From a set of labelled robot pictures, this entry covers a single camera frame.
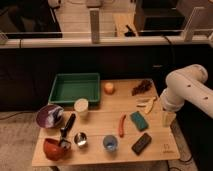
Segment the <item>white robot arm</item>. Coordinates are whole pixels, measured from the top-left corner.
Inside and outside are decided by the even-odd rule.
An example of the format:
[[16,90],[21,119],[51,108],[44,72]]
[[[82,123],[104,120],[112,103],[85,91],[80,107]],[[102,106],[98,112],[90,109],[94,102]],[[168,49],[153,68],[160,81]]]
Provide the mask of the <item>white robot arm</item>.
[[176,118],[176,112],[186,101],[213,119],[213,89],[205,86],[207,79],[207,70],[199,64],[176,69],[166,76],[166,88],[160,95],[164,127],[171,125]]

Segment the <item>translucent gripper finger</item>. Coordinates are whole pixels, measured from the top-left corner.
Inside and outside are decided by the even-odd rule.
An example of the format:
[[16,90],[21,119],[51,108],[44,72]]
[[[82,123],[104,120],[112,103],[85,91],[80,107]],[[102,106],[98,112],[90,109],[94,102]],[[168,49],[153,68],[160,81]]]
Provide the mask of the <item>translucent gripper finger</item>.
[[164,111],[162,116],[163,126],[169,127],[175,118],[176,118],[176,114],[174,112]]

